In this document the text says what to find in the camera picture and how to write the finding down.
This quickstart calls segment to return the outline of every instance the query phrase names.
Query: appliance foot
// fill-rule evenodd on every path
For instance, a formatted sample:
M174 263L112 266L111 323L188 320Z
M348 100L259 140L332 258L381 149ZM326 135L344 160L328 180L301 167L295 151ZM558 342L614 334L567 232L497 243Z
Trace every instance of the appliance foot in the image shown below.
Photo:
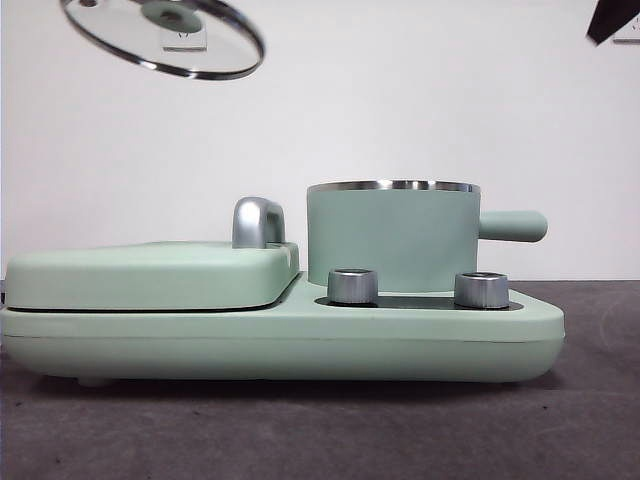
M113 378L99 378L99 377L78 377L78 385L83 387L106 387L115 382Z

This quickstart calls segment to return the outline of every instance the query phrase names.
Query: lid metal rim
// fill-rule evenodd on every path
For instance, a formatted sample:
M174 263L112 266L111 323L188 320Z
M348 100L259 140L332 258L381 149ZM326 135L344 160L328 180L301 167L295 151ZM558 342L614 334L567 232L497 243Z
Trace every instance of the lid metal rim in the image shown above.
M161 62L155 62L152 60L147 60L141 56L138 56L134 53L128 52L126 50L122 50L110 43L102 40L101 38L96 37L89 30L80 25L71 14L67 11L66 6L72 0L60 0L60 4L64 10L64 13L71 23L71 25L84 37L88 40L96 44L97 46L107 50L108 52L127 60L131 63L136 63L142 67L148 68L150 70L155 70L158 72L170 73L172 75L177 75L181 77L191 78L191 79L199 79L199 80L234 80L236 78L246 77L253 73L257 68L262 64L266 52L266 48L264 45L264 41L262 37L258 33L257 28L245 17L242 13L235 10L231 6L227 5L220 0L192 0L191 3L199 7L201 10L219 18L221 21L227 23L231 27L233 27L236 31L238 31L241 35L244 35L248 38L256 48L258 53L258 60L253 65L234 71L222 71L222 72L210 72L204 70L189 70L187 68L176 67L174 65L168 65Z
M480 187L471 183L443 182L440 180L361 180L312 185L307 193L338 190L445 190L450 192L480 193Z

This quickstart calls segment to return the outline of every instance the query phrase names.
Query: cooking pot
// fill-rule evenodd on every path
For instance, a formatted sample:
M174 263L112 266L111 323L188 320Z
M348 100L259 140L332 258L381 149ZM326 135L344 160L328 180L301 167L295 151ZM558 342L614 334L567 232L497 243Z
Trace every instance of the cooking pot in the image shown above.
M307 192L309 281L335 268L378 273L387 292L452 290L477 270L478 239L536 242L547 231L535 211L480 213L480 187L433 180L324 183Z

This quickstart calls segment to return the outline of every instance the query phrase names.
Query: mint green lid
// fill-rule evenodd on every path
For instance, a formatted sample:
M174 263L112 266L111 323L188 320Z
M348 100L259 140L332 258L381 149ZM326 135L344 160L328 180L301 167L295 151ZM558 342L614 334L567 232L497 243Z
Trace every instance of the mint green lid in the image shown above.
M159 242L18 255L6 276L10 308L199 310L274 302L298 274L298 247Z

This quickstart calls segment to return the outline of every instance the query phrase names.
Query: glass lid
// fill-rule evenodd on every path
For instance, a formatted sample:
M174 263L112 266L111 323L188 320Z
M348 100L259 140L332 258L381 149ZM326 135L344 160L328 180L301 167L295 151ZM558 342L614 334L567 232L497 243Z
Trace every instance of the glass lid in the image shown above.
M152 70L206 80L252 73L265 48L253 24L218 0L61 0L98 46Z

